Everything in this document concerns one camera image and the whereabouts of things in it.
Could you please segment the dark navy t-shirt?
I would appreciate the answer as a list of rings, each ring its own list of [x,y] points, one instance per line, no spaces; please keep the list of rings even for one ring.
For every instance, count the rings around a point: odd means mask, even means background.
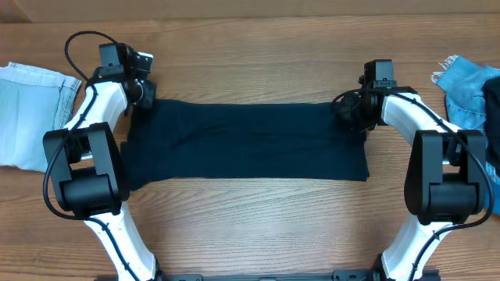
[[[365,181],[366,135],[340,127],[330,104],[192,104],[134,110],[120,145],[132,188],[172,178]]]

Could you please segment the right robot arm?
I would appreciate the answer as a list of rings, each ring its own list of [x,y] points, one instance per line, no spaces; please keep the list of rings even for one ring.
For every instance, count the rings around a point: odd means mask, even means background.
[[[409,216],[371,269],[335,270],[334,280],[439,280],[424,268],[452,231],[492,215],[495,194],[486,166],[485,136],[442,119],[411,87],[400,87],[393,62],[365,63],[360,88],[334,100],[337,117],[353,132],[395,128],[411,145],[404,198]]]

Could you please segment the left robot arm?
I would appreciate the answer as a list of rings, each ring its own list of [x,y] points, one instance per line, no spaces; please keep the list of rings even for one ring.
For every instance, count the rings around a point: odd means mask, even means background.
[[[60,130],[47,132],[48,162],[43,195],[52,188],[55,215],[83,222],[97,236],[115,266],[118,280],[160,280],[155,255],[145,246],[127,200],[131,182],[113,137],[129,107],[150,109],[156,85],[148,80],[153,56],[124,43],[102,44],[101,65],[85,87],[77,114]]]

